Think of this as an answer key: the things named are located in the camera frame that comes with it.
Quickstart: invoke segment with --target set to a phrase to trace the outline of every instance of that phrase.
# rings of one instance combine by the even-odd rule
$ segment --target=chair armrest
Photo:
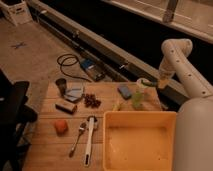
[[[16,124],[19,109],[23,105],[25,94],[29,87],[28,81],[19,81],[13,84],[9,96],[2,102],[0,109],[0,126]]]

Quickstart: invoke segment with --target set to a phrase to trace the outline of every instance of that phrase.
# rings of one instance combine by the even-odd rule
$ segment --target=handle
[[[84,166],[86,166],[86,167],[88,167],[90,164],[93,129],[94,129],[94,118],[90,118],[89,134],[88,134],[88,140],[87,140],[87,146],[86,146],[86,152],[85,152],[85,160],[84,160]]]
[[[73,144],[73,146],[72,146],[72,148],[71,148],[71,150],[70,150],[69,157],[72,157],[72,156],[73,156],[73,154],[74,154],[74,152],[75,152],[75,148],[76,148],[76,146],[77,146],[77,143],[78,143],[78,140],[79,140],[80,136],[81,136],[81,134],[79,133],[79,134],[78,134],[78,137],[77,137],[77,139],[76,139],[76,141],[75,141],[75,144]]]

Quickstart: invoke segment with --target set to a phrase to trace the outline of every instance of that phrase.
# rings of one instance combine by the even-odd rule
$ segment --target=wooden table
[[[86,108],[83,100],[78,103],[77,112],[69,115],[55,109],[55,102],[60,98],[58,89],[54,83],[50,84],[44,99],[43,107],[37,121],[35,133],[32,138],[32,145],[28,151],[23,170],[27,171],[54,171],[54,170],[72,170],[72,171],[103,171],[102,168],[102,123],[105,111],[112,110],[114,103],[119,99],[123,105],[121,110],[134,110],[131,106],[131,100],[123,100],[117,92],[119,83],[101,82],[101,83],[80,83],[85,87],[85,93],[94,93],[96,98],[101,100],[99,108]],[[136,91],[135,83],[125,84],[132,92]],[[144,110],[161,110],[155,88],[148,88],[143,101]],[[90,166],[84,167],[84,154],[88,131],[79,139],[75,154],[72,158],[68,157],[72,144],[78,135],[78,128],[82,122],[90,115],[98,118],[99,128],[93,134],[93,146]],[[63,136],[57,136],[53,127],[54,121],[65,119],[68,122],[69,130]]]

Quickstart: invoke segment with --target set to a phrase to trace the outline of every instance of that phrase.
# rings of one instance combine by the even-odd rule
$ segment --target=metal cup
[[[59,78],[55,81],[55,84],[57,85],[61,96],[64,97],[67,90],[67,80],[65,78]]]

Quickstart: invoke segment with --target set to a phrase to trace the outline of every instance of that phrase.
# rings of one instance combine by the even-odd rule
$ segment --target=white box
[[[15,5],[7,5],[0,0],[0,7],[5,18],[15,26],[32,21],[32,16],[25,1]]]

